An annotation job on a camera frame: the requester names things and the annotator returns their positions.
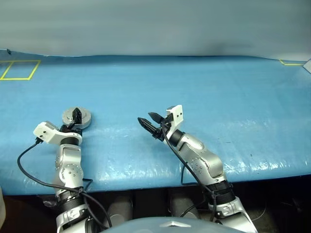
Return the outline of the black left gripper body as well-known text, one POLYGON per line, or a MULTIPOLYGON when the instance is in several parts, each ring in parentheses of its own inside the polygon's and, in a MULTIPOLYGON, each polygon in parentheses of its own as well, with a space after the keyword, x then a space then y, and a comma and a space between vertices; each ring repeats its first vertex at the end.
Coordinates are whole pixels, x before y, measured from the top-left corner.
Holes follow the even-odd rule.
POLYGON ((82 129, 76 128, 75 123, 71 123, 69 125, 63 124, 60 129, 60 132, 62 133, 77 133, 77 134, 82 134, 82 129))

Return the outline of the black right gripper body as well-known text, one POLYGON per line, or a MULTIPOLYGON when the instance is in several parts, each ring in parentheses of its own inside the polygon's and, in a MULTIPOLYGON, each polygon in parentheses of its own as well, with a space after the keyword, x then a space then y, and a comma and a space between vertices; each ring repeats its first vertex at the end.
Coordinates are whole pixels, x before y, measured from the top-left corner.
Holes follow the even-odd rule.
POLYGON ((159 139, 160 141, 164 141, 164 134, 167 133, 171 129, 171 122, 173 121, 173 115, 168 115, 165 117, 165 122, 163 124, 160 124, 160 129, 162 131, 162 139, 159 139))

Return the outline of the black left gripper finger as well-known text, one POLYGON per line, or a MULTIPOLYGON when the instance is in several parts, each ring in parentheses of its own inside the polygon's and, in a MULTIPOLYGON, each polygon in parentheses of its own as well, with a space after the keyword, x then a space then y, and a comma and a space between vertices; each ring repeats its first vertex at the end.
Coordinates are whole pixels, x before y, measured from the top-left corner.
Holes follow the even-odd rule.
POLYGON ((82 124, 82 112, 78 107, 72 111, 72 122, 74 125, 82 124))

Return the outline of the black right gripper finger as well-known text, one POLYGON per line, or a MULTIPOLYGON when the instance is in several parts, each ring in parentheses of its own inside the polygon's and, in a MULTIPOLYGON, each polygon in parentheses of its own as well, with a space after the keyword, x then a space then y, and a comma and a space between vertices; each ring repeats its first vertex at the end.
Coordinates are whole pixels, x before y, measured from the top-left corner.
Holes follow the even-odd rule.
POLYGON ((163 124, 165 122, 165 118, 162 117, 161 115, 159 115, 158 113, 155 112, 149 112, 148 115, 150 116, 150 118, 158 123, 158 124, 163 124))
POLYGON ((162 131, 160 128, 155 127, 147 119, 138 117, 139 124, 148 131, 155 139, 162 139, 162 131))

